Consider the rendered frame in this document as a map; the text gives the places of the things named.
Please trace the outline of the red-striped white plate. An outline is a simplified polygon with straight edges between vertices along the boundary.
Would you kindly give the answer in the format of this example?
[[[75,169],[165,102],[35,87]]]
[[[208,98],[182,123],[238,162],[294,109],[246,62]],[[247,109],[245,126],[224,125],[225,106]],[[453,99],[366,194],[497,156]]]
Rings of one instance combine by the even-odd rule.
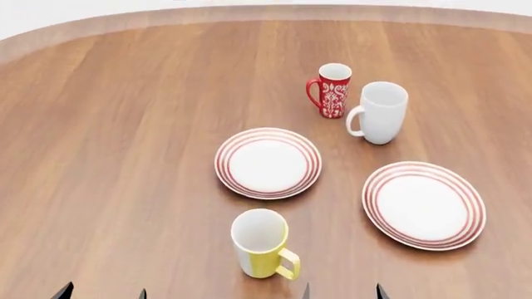
[[[435,164],[401,161],[382,166],[362,187],[362,207],[389,238],[426,251],[474,242],[487,221],[485,204],[460,175]]]
[[[231,136],[214,157],[215,173],[224,186],[262,200],[302,193],[318,180],[322,166],[321,154],[309,139],[272,127]]]

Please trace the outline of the red patterned tall mug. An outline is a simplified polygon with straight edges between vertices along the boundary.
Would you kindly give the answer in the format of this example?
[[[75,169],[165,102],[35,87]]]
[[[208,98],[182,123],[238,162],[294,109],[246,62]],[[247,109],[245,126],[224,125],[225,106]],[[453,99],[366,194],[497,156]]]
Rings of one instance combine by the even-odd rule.
[[[318,112],[326,119],[340,119],[346,111],[346,99],[352,69],[340,63],[328,63],[320,66],[318,77],[306,83],[308,99],[318,108]],[[311,86],[318,86],[318,99],[311,94]]]

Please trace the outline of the yellow and white mug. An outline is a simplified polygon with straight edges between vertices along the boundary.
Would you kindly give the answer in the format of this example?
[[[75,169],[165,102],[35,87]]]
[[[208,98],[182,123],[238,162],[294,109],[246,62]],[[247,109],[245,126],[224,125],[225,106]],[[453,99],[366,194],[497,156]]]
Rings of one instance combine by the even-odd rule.
[[[230,236],[242,271],[252,278],[278,274],[290,281],[297,279],[301,261],[286,248],[288,234],[287,221],[273,210],[254,208],[241,213],[232,223]]]

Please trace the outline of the plain white mug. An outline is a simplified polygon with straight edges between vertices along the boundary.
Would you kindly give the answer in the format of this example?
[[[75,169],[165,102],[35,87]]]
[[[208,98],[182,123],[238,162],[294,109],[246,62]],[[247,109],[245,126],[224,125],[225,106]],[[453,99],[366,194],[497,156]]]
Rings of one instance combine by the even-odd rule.
[[[346,116],[348,134],[363,137],[375,145],[384,145],[396,138],[406,116],[409,95],[398,84],[374,81],[361,91],[359,106]]]

